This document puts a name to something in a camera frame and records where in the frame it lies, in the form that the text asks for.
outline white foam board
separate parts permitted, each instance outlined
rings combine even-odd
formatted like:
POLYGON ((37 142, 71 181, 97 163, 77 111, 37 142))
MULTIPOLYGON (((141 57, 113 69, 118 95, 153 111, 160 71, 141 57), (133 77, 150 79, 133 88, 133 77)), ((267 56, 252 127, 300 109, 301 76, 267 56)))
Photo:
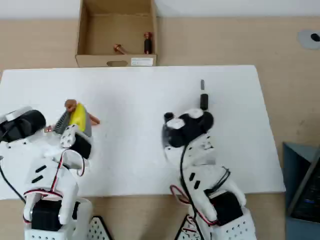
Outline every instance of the white foam board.
MULTIPOLYGON (((0 84, 0 115, 31 106, 48 124, 76 99, 101 120, 93 127, 90 169, 78 178, 81 196, 169 194, 178 171, 166 162, 163 114, 182 114, 200 99, 205 80, 217 163, 230 168, 245 193, 283 192, 283 175, 256 68, 168 66, 6 70, 0 84)), ((1 166, 23 192, 31 161, 40 149, 6 149, 1 166)), ((16 198, 0 179, 0 199, 16 198)))

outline black knob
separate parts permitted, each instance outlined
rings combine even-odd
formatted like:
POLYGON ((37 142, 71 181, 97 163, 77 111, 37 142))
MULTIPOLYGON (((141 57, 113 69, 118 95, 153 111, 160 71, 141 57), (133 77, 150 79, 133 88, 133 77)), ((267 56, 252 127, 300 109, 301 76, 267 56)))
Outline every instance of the black knob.
POLYGON ((164 122, 167 123, 170 120, 174 119, 175 115, 172 112, 166 112, 163 116, 164 122))

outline black cable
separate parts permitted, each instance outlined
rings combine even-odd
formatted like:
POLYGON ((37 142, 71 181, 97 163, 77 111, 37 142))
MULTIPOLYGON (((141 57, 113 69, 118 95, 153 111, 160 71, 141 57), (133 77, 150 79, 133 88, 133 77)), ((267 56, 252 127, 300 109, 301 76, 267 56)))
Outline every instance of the black cable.
POLYGON ((204 236, 203 236, 203 234, 202 234, 202 232, 200 230, 200 227, 199 227, 199 225, 197 223, 197 220, 196 220, 198 210, 196 209, 195 204, 194 204, 194 202, 193 202, 193 200, 191 198, 191 195, 190 195, 189 190, 187 188, 185 177, 184 177, 183 163, 184 163, 184 158, 185 158, 185 154, 186 154, 187 148, 188 148, 188 144, 184 146, 183 152, 181 154, 181 160, 180 160, 181 185, 182 185, 182 188, 185 191, 186 196, 189 198, 189 202, 190 202, 190 204, 192 206, 192 209, 193 209, 193 212, 194 212, 193 220, 194 220, 196 229, 199 232, 201 240, 204 240, 204 236))
MULTIPOLYGON (((8 132, 10 132, 12 129, 14 128, 14 125, 9 128, 1 137, 0 137, 0 143, 2 142, 2 140, 5 138, 5 136, 8 134, 8 132)), ((11 183, 8 181, 8 179, 6 178, 4 171, 1 168, 1 164, 0 164, 0 174, 3 178, 3 180, 5 181, 5 183, 11 188, 12 191, 14 191, 14 193, 21 199, 21 201, 26 204, 26 200, 24 199, 23 196, 21 196, 21 194, 14 188, 14 186, 11 185, 11 183)))

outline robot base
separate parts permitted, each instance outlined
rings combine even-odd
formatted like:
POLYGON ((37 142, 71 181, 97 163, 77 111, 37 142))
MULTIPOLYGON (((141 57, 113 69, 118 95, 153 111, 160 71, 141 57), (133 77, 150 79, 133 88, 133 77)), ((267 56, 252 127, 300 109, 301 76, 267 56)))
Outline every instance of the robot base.
MULTIPOLYGON (((211 228, 211 240, 257 240, 256 229, 250 211, 243 208, 243 216, 223 225, 211 228)), ((184 218, 174 240, 201 240, 194 224, 184 218)))
MULTIPOLYGON (((89 230, 84 240, 113 240, 108 228, 101 216, 94 216, 89 224, 89 230)), ((59 231, 44 231, 37 229, 28 229, 24 232, 25 240, 67 240, 72 236, 73 226, 62 227, 59 231)))
POLYGON ((87 240, 113 240, 101 216, 94 216, 89 224, 87 240))

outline yellow object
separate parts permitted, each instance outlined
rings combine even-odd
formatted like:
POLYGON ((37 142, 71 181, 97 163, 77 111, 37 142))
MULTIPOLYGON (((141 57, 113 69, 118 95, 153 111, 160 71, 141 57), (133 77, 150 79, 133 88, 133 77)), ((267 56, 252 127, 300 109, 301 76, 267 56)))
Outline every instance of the yellow object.
POLYGON ((69 125, 76 124, 79 130, 84 132, 86 130, 87 113, 85 107, 78 103, 75 110, 71 113, 69 125))

